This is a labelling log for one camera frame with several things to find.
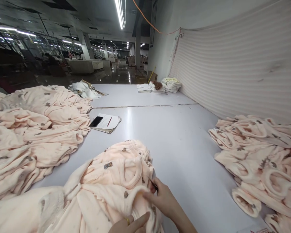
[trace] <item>paper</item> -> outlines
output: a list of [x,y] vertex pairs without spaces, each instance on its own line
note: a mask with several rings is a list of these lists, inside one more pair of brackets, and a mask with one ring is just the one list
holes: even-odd
[[106,114],[102,114],[102,113],[100,113],[98,116],[103,117],[103,119],[96,126],[96,128],[113,129],[119,123],[119,118],[120,118],[119,116],[111,116],[111,115],[106,115]]
[[150,86],[145,83],[145,84],[138,84],[137,85],[137,90],[139,93],[142,93],[142,92],[151,92],[151,88]]
[[119,116],[112,116],[100,113],[98,117],[103,117],[103,119],[99,122],[97,127],[91,127],[92,129],[105,132],[112,133],[117,125],[122,121],[122,118]]

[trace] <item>pen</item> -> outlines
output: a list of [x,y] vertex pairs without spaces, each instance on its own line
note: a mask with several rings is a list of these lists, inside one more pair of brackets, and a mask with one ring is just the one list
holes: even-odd
[[109,126],[110,122],[111,122],[112,118],[110,119],[109,123],[107,124],[107,127]]

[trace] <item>notebook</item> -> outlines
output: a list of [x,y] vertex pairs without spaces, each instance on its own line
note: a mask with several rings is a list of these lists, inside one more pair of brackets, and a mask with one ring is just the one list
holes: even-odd
[[103,117],[103,119],[96,127],[90,128],[101,132],[105,132],[107,134],[112,133],[114,129],[118,126],[118,124],[122,121],[122,118],[119,116],[112,116],[102,113],[99,113],[98,117]]

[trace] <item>orange cable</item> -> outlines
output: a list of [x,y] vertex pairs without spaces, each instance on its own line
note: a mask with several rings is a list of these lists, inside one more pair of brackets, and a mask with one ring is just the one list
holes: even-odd
[[[133,3],[136,5],[136,7],[138,8],[138,10],[140,11],[140,13],[142,14],[142,16],[143,16],[143,18],[145,18],[145,20],[158,32],[158,33],[160,33],[160,34],[165,34],[165,33],[162,33],[162,32],[160,32],[159,30],[157,30],[156,29],[156,27],[154,27],[147,19],[146,19],[146,17],[144,16],[144,14],[142,13],[142,11],[140,10],[140,8],[138,7],[138,5],[136,4],[136,2],[135,2],[135,0],[133,0]],[[169,34],[173,34],[173,33],[175,33],[176,31],[178,31],[178,30],[180,30],[181,28],[179,28],[179,29],[177,29],[177,30],[175,30],[174,32],[171,32],[171,33],[168,33],[168,34],[166,34],[166,35],[169,35]]]

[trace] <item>tiled floor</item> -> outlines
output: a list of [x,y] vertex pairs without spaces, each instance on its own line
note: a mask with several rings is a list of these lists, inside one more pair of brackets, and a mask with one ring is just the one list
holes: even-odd
[[134,67],[129,67],[126,64],[113,63],[113,68],[103,68],[88,75],[74,75],[69,74],[66,77],[53,76],[37,76],[37,82],[40,85],[62,85],[66,88],[75,82],[82,79],[92,84],[137,84],[136,75],[138,78],[142,77],[143,67],[136,70]]

